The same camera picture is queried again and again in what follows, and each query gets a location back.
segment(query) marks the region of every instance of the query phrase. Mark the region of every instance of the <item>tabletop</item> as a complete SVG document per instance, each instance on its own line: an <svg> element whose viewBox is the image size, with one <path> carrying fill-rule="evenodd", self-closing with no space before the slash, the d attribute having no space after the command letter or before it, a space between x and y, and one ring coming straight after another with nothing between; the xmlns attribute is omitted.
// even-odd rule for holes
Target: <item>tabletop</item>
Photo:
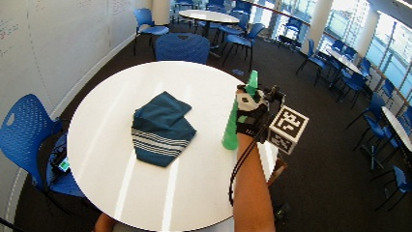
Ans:
<svg viewBox="0 0 412 232"><path fill-rule="evenodd" d="M357 68L357 66L351 63L350 60L347 60L347 58L341 55L337 51L334 51L333 49L327 48L325 50L331 56L333 58L343 65L346 66L353 72L359 74L359 70Z"/></svg>
<svg viewBox="0 0 412 232"><path fill-rule="evenodd" d="M185 10L179 11L178 14L183 17L190 17L202 21L221 22L221 23L238 23L239 20L222 13L205 11L205 10Z"/></svg>
<svg viewBox="0 0 412 232"><path fill-rule="evenodd" d="M221 138L239 83L213 67L165 61L117 72L90 90L70 121L66 154L78 187L107 216L154 231L194 230L231 216L235 151ZM163 91L191 105L183 117L197 130L166 168L135 159L130 139L134 110ZM269 178L277 148L266 142L258 150Z"/></svg>
<svg viewBox="0 0 412 232"><path fill-rule="evenodd" d="M390 113L390 111L383 106L382 106L382 111L383 111L385 117L387 119L387 122L390 123L390 126L391 126L403 146L412 152L410 139L409 139L409 136L407 136L401 124L398 123L398 121L395 119L395 116Z"/></svg>

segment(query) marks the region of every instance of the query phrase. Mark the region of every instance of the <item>blue chair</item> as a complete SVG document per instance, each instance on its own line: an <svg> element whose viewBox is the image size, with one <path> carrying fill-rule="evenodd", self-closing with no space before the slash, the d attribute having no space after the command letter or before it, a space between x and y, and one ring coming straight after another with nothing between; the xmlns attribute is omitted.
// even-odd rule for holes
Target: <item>blue chair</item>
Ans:
<svg viewBox="0 0 412 232"><path fill-rule="evenodd" d="M343 53L343 47L345 47L345 44L341 40L335 40L333 44L330 45L330 49L337 51L339 54ZM341 69L341 63L335 61L335 59L330 55L326 58L326 63L329 64L327 75L330 73L330 68L334 68L334 73L333 73L334 75L335 72Z"/></svg>
<svg viewBox="0 0 412 232"><path fill-rule="evenodd" d="M242 0L235 0L235 5L234 8L231 9L231 12L239 12L249 15L250 11L251 11L251 4Z"/></svg>
<svg viewBox="0 0 412 232"><path fill-rule="evenodd" d="M226 36L226 39L225 39L226 43L223 44L223 47L222 47L222 50L221 50L221 54L223 52L223 49L225 49L227 43L231 43L231 46L230 46L229 52L226 54L226 57L222 60L221 67L223 66L223 63L225 63L225 61L227 59L227 56L230 54L233 45L235 46L235 48L238 48L238 46L241 46L241 47L245 48L245 57L246 57L246 51L249 50L247 71L250 72L250 69L251 69L251 59L253 59L254 39L255 39L258 33L261 32L261 30L263 28L265 28L265 25L262 23L254 23L253 26L251 26L251 29L246 33L245 37L239 37L239 36L235 36L235 35L227 35Z"/></svg>
<svg viewBox="0 0 412 232"><path fill-rule="evenodd" d="M239 20L239 22L234 26L225 26L225 25L218 26L214 41L217 41L218 39L219 32L222 33L221 42L223 41L225 35L235 35L235 36L245 35L247 25L247 14L243 14L241 12L230 12L230 16L235 17Z"/></svg>
<svg viewBox="0 0 412 232"><path fill-rule="evenodd" d="M133 10L133 15L137 21L135 36L133 39L133 55L135 55L137 36L139 34L150 35L149 45L151 46L151 49L153 49L151 35L154 36L163 35L165 33L167 33L167 28L165 26L154 26L154 21L151 20L151 12L149 9L146 8L135 9Z"/></svg>
<svg viewBox="0 0 412 232"><path fill-rule="evenodd" d="M343 46L345 46L343 42L341 40L335 40L333 44L330 45L330 48L338 53L342 53Z"/></svg>
<svg viewBox="0 0 412 232"><path fill-rule="evenodd" d="M383 203L374 209L374 211L378 211L382 206L389 202L389 200L391 199L391 197L394 196L394 194L397 192L401 193L399 198L397 199L397 201L394 202L394 204L387 208L387 211L390 211L394 206L397 205L397 203L399 202L399 200L402 199L402 197L406 195L406 193L412 190L412 182L406 182L406 178L403 175L403 172L401 171L401 169L393 165L393 170L386 171L385 173L382 173L381 175L375 176L374 178L371 178L370 182L374 181L377 178L387 175L389 173L393 173L393 179L390 181L387 181L383 185L383 187L386 188L386 185L391 182L394 182L394 187L395 190L393 191L393 193L390 194L390 196L386 198L386 200L383 201Z"/></svg>
<svg viewBox="0 0 412 232"><path fill-rule="evenodd" d="M207 10L209 7L225 8L223 0L207 0L205 3L205 9Z"/></svg>
<svg viewBox="0 0 412 232"><path fill-rule="evenodd" d="M314 42L311 39L307 39L309 42L309 50L307 50L307 54L306 54L306 59L305 61L301 63L299 67L297 68L295 74L298 73L299 70L303 69L305 65L307 64L307 62L310 61L313 64L317 65L318 70L317 70L317 77L314 79L314 84L313 86L317 85L318 82L318 78L321 77L321 71L323 69L323 63L322 61L314 56Z"/></svg>
<svg viewBox="0 0 412 232"><path fill-rule="evenodd" d="M350 46L346 46L343 56L347 58L347 60L353 61L353 59L355 58L355 54L355 50Z"/></svg>
<svg viewBox="0 0 412 232"><path fill-rule="evenodd" d="M171 7L171 17L170 17L171 22L174 22L175 9L178 9L179 11L181 8L194 9L193 0L174 0L174 5Z"/></svg>
<svg viewBox="0 0 412 232"><path fill-rule="evenodd" d="M209 41L191 33L167 33L155 40L157 61L187 61L206 64Z"/></svg>
<svg viewBox="0 0 412 232"><path fill-rule="evenodd" d="M412 106L407 105L406 110L402 112L402 118L409 128L412 128Z"/></svg>
<svg viewBox="0 0 412 232"><path fill-rule="evenodd" d="M291 30L293 31L291 40L297 40L298 34L299 34L301 25L302 25L302 21L298 18L295 18L295 17L290 17L287 19L285 25L283 25L282 35L285 36L286 31Z"/></svg>
<svg viewBox="0 0 412 232"><path fill-rule="evenodd" d="M389 100L391 99L393 90L394 90L394 86L393 86L391 82L387 79L385 79L385 82L383 82L383 84L381 86L381 90L383 91L383 94L387 97L387 100L386 100L386 103L387 103Z"/></svg>
<svg viewBox="0 0 412 232"><path fill-rule="evenodd" d="M61 133L61 121L53 121L34 95L25 95L11 106L0 130L0 147L5 157L30 175L31 184L55 202L51 192L85 197L69 173L55 171L51 163L55 153L65 150L65 133L57 139L51 154L39 161L43 142Z"/></svg>
<svg viewBox="0 0 412 232"><path fill-rule="evenodd" d="M367 59L365 57L361 58L359 61L359 73L363 77L369 76L369 72L370 72L370 62L367 61Z"/></svg>
<svg viewBox="0 0 412 232"><path fill-rule="evenodd" d="M401 124L401 127L403 128L403 131L407 135L410 135L410 127L403 119L403 114L399 115L397 118L398 123ZM383 133L385 133L385 137L387 139L387 142L385 143L385 145L382 146L382 148L379 150L382 150L385 148L385 146L387 144L390 144L393 146L393 151L389 153L389 155L385 157L385 159L382 160L382 163L386 163L391 157L394 156L399 146L402 145L401 140L397 139L397 137L393 135L393 130L390 128L390 126L383 127Z"/></svg>
<svg viewBox="0 0 412 232"><path fill-rule="evenodd" d="M338 95L337 99L335 99L335 102L339 100L339 98L343 96L346 97L347 93L350 92L350 90L353 90L355 93L354 93L354 97L353 97L353 100L351 100L351 106L350 108L353 108L353 106L355 105L355 100L357 100L357 96L358 96L358 93L362 89L362 86L363 86L363 83L365 83L365 78L361 74L353 72L350 78L345 78L342 77L341 78L342 82L345 83L345 86L341 90L341 94Z"/></svg>
<svg viewBox="0 0 412 232"><path fill-rule="evenodd" d="M367 107L362 110L358 116L349 122L346 129L355 122L355 120L366 114L371 114L374 121L378 122L382 118L382 106L385 106L385 102L381 96L375 92L373 92L371 100Z"/></svg>
<svg viewBox="0 0 412 232"><path fill-rule="evenodd" d="M206 8L206 10L210 11L210 12L226 14L226 10L225 10L223 7L221 8L221 7L217 7L217 6L209 6ZM218 29L219 25L221 25L219 23L210 22L207 29ZM197 26L206 27L206 23L203 21L198 21Z"/></svg>

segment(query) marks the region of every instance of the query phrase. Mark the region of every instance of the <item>folded towel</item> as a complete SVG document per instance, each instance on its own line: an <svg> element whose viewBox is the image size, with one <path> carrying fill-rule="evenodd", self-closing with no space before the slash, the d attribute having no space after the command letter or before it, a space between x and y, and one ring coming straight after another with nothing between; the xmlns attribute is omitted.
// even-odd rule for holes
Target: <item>folded towel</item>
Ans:
<svg viewBox="0 0 412 232"><path fill-rule="evenodd" d="M134 111L130 136L138 160L166 167L177 158L195 134L183 118L190 109L163 92Z"/></svg>

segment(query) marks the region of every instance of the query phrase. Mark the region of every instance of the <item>table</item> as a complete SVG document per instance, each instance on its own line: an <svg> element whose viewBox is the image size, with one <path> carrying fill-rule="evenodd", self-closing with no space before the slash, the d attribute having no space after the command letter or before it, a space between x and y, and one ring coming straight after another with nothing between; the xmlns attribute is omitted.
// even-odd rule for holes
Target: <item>table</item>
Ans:
<svg viewBox="0 0 412 232"><path fill-rule="evenodd" d="M221 138L239 83L213 67L163 61L117 72L90 90L70 121L66 154L81 191L111 218L145 230L187 231L231 216L235 151ZM130 140L134 110L163 91L191 105L185 119L197 130L166 168L135 159ZM258 149L269 178L277 149Z"/></svg>
<svg viewBox="0 0 412 232"><path fill-rule="evenodd" d="M347 60L347 58L339 54L337 51L334 51L333 49L327 48L325 50L330 56L338 61L338 63L341 64L341 68L338 71L341 71L341 69L343 67L349 68L353 72L358 73L359 74L359 70L357 68L357 66L351 63L350 60ZM331 86L334 85L334 82L337 80L337 75L338 75L338 71L335 72L334 76L333 76L333 80L331 80L331 83L329 85L329 88L331 88Z"/></svg>
<svg viewBox="0 0 412 232"><path fill-rule="evenodd" d="M409 139L409 136L407 136L401 124L398 123L398 121L395 119L395 116L390 113L390 111L383 106L382 106L382 112L383 112L386 121L390 124L390 127L393 129L394 136L397 137L397 139L399 139L403 147L409 150L409 152L412 152L410 139Z"/></svg>
<svg viewBox="0 0 412 232"><path fill-rule="evenodd" d="M205 10L185 10L178 12L178 14L183 17L193 18L195 20L201 20L205 22L205 30L203 30L203 37L207 38L207 29L209 29L209 23L210 22L218 22L218 23L238 23L239 20L222 13L210 12Z"/></svg>
<svg viewBox="0 0 412 232"><path fill-rule="evenodd" d="M395 139L398 139L402 143L401 145L401 151L403 153L402 150L402 146L407 149L409 152L412 152L412 143L410 143L410 139L409 136L401 126L401 124L398 123L395 116L390 113L390 111L382 106L382 112L383 112L383 116L385 116L385 120L391 128L393 131L393 136L395 137ZM361 151L363 151L369 156L370 156L370 169L374 169L374 164L377 164L377 166L379 168L383 168L382 163L385 162L378 162L375 159L375 148L371 147L371 151L367 150L365 148L365 146L362 145L359 147Z"/></svg>

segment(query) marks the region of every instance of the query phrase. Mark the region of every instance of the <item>white wall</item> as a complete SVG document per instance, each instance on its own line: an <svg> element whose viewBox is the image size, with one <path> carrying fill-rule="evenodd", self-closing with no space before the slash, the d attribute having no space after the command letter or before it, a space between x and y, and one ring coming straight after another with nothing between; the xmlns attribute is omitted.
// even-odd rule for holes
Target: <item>white wall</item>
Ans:
<svg viewBox="0 0 412 232"><path fill-rule="evenodd" d="M0 1L0 122L25 94L38 97L51 118L59 115L131 41L131 10L150 6L151 0ZM0 152L0 217L9 222L25 176Z"/></svg>

